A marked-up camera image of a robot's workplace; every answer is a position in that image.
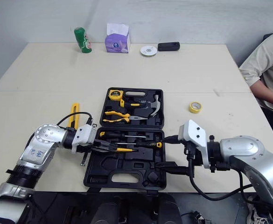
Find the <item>robotic arm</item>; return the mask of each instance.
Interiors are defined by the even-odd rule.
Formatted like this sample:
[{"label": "robotic arm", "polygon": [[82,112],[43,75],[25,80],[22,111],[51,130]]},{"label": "robotic arm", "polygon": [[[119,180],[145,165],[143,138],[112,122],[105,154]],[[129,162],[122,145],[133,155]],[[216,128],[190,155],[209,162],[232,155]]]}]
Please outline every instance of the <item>robotic arm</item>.
[{"label": "robotic arm", "polygon": [[29,212],[28,200],[56,148],[71,149],[75,153],[78,146],[91,146],[95,140],[95,127],[88,122],[77,131],[74,128],[62,129],[54,124],[37,128],[14,169],[7,171],[10,177],[0,185],[0,221],[7,219],[25,223]]},{"label": "robotic arm", "polygon": [[[206,132],[194,121],[189,120],[179,129],[179,134],[163,139],[165,143],[180,144],[185,146],[189,166],[184,167],[184,172],[193,182],[194,166],[203,165],[204,168],[215,170],[234,169],[244,173],[260,197],[260,201],[273,215],[273,154],[264,148],[264,145],[256,138],[250,136],[238,136],[230,139],[214,141],[210,136],[210,142],[206,140]],[[160,168],[168,169],[167,162]]]}]

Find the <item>green bottle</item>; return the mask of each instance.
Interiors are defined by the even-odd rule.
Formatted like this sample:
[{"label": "green bottle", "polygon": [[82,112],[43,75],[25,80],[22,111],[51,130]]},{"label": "green bottle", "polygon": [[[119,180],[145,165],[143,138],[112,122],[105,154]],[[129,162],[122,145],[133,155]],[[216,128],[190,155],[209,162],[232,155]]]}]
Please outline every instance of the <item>green bottle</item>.
[{"label": "green bottle", "polygon": [[77,40],[77,43],[83,53],[90,53],[91,52],[91,42],[87,34],[85,33],[85,29],[82,27],[77,27],[74,30],[74,34]]}]

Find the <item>white wall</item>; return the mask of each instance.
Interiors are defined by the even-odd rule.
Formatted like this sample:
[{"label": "white wall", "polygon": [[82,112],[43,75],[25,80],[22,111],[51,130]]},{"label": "white wall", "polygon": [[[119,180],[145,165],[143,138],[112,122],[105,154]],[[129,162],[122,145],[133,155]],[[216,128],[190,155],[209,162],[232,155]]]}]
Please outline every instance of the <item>white wall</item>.
[{"label": "white wall", "polygon": [[273,32],[273,0],[0,0],[0,77],[27,42],[74,42],[126,23],[132,42],[225,43],[237,64]]}]

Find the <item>tissue box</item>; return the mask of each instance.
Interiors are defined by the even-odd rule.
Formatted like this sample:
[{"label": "tissue box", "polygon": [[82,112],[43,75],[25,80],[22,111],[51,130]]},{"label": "tissue box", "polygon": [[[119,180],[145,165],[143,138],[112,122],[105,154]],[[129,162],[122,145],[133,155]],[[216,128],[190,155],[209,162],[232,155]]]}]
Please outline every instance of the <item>tissue box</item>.
[{"label": "tissue box", "polygon": [[107,52],[128,53],[130,47],[128,26],[125,24],[108,23],[105,46]]}]

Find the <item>purple tissue box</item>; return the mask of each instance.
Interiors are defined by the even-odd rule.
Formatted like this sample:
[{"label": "purple tissue box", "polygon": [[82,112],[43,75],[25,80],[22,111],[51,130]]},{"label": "purple tissue box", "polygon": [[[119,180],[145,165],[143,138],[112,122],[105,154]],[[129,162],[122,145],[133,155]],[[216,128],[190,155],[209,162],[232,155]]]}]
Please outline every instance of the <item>purple tissue box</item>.
[{"label": "purple tissue box", "polygon": [[110,34],[105,38],[105,46],[107,52],[112,53],[128,53],[130,47],[130,36],[121,34]]}]

